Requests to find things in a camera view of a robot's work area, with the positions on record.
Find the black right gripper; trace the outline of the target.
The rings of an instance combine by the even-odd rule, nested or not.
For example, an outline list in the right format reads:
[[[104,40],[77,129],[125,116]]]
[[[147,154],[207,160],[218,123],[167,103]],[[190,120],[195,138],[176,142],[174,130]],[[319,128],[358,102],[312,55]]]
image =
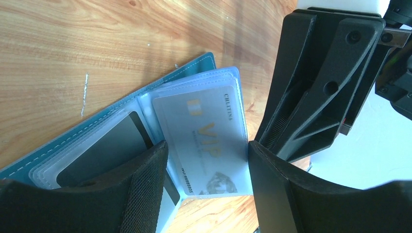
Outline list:
[[[322,118],[316,126],[325,123],[326,118],[335,120],[334,140],[340,128],[342,134],[349,133],[372,89],[396,112],[412,118],[412,38],[396,42],[402,34],[401,26],[412,25],[412,2],[390,1],[384,19],[386,28],[382,33],[385,23],[379,17],[342,17],[313,90],[307,94],[309,101],[314,100],[316,91],[325,94],[322,109],[314,110]],[[270,148],[288,162],[324,149]]]

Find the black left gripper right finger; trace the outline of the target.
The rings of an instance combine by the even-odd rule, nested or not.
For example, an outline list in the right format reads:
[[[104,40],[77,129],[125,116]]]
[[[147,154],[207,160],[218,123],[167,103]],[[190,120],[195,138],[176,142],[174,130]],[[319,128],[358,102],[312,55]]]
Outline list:
[[[412,183],[366,190],[316,177],[249,142],[249,169],[263,233],[409,233]]]

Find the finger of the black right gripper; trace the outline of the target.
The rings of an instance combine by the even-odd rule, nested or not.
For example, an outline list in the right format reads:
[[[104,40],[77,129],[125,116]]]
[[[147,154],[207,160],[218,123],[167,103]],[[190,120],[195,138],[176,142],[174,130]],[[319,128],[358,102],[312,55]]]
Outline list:
[[[328,148],[337,122],[322,118],[325,94],[307,94],[331,45],[342,13],[333,9],[295,10],[283,19],[265,113],[255,140],[266,148]]]

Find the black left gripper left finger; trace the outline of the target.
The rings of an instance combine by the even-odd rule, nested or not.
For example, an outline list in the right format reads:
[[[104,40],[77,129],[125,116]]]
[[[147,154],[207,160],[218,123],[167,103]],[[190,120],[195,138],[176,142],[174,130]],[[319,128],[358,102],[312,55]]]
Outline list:
[[[166,176],[161,141],[121,166],[76,187],[53,190],[0,182],[3,233],[154,233]]]

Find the black credit card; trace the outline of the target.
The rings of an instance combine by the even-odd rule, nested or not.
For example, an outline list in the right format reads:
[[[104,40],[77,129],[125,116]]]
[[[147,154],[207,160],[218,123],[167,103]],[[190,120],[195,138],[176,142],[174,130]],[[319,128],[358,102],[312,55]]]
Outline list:
[[[154,144],[139,115],[132,111],[101,139],[61,171],[61,187],[77,186],[128,162]]]

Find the teal leather card holder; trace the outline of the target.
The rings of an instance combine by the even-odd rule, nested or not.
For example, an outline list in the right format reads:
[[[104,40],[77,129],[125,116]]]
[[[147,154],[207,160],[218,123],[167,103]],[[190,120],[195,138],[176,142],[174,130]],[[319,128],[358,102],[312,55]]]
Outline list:
[[[166,139],[153,107],[154,99],[224,85],[234,87],[238,95],[239,111],[242,115],[247,135],[239,70],[236,67],[218,69],[213,53],[207,52],[163,78],[117,101],[61,136],[3,168],[0,171],[0,181],[12,179],[47,190],[64,188],[56,181],[58,174],[132,111],[138,113],[155,146],[161,141],[166,141]],[[162,233],[167,229],[183,200],[188,198],[212,199],[224,197],[187,195],[179,179],[177,166],[170,154],[168,145],[166,176],[155,233]]]

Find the white silver credit card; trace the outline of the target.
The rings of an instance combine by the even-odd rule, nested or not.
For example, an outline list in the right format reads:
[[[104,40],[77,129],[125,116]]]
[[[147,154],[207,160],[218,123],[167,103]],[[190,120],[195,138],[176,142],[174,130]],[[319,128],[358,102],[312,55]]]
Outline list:
[[[234,87],[159,97],[153,107],[187,195],[252,194],[247,135]]]

